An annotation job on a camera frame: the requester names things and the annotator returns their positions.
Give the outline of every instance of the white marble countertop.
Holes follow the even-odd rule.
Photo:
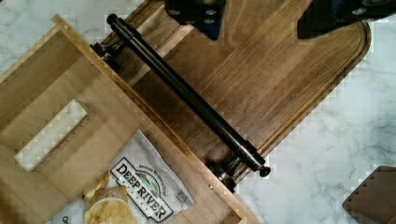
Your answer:
[[[0,74],[52,26],[58,13],[90,43],[143,0],[4,0]],[[248,175],[237,197],[261,223],[354,223],[341,204],[379,165],[396,166],[396,16],[371,22],[367,56],[266,158],[273,172]]]

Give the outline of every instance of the wooden panel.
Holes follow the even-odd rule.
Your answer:
[[[248,223],[258,223],[257,219],[216,179],[180,137],[142,101],[137,93],[106,66],[88,45],[82,44],[83,40],[62,18],[54,17],[53,20],[62,26],[67,37],[76,43],[84,56],[105,75],[99,77],[102,84],[92,86],[92,90],[95,89],[96,92],[100,90],[106,92],[106,95],[117,96],[107,107],[117,108],[117,111],[113,112],[117,116],[113,115],[111,118],[119,119],[122,124],[112,128],[112,131],[122,142],[123,139],[127,140],[132,136],[134,128],[131,127],[137,123],[139,129],[158,148],[165,162],[177,173],[198,202],[194,207],[183,212],[186,215],[178,216],[175,223],[219,223],[228,217],[233,217],[232,210],[241,219],[248,220]]]
[[[78,55],[64,35],[52,29],[0,76],[0,130],[78,59]]]
[[[32,219],[30,223],[42,223],[49,220],[59,210],[67,205],[66,198],[56,189],[42,174],[26,173],[14,160],[15,153],[0,145],[0,195],[7,196],[12,201],[5,202],[10,205],[7,212],[10,214],[23,215],[23,221]],[[35,216],[26,216],[23,212],[30,210],[39,217],[33,222]]]
[[[197,202],[177,216],[174,223],[238,223],[243,219],[257,223],[256,218],[67,23],[60,17],[53,20],[58,23],[54,30],[62,32],[56,38],[62,38],[74,53],[79,53],[75,53],[77,58],[72,65],[64,61],[55,62],[58,67],[64,67],[64,71],[59,70],[62,72],[58,71],[60,74],[51,82],[39,87],[41,92],[34,93],[35,97],[25,93],[28,104],[22,108],[13,105],[10,111],[18,113],[0,131],[2,141],[6,139],[9,145],[15,146],[0,148],[0,164],[4,170],[0,173],[0,208],[1,214],[9,214],[0,216],[2,222],[10,217],[16,223],[44,223],[49,220],[108,168],[124,144],[137,129],[141,129]],[[30,55],[25,56],[25,62],[28,62]],[[34,75],[39,76],[40,72],[37,68]],[[30,88],[29,82],[22,78],[12,79],[14,76],[18,77],[14,73],[7,77],[7,85]],[[75,98],[95,113],[94,118],[77,135],[65,141],[64,147],[55,157],[48,158],[39,171],[24,172],[14,160],[18,148],[63,105]]]
[[[218,41],[194,30],[165,56],[264,156],[362,59],[370,44],[368,27],[361,22],[312,40],[297,39],[296,23],[308,4],[230,0]],[[152,72],[134,89],[202,161],[228,157],[230,150]]]

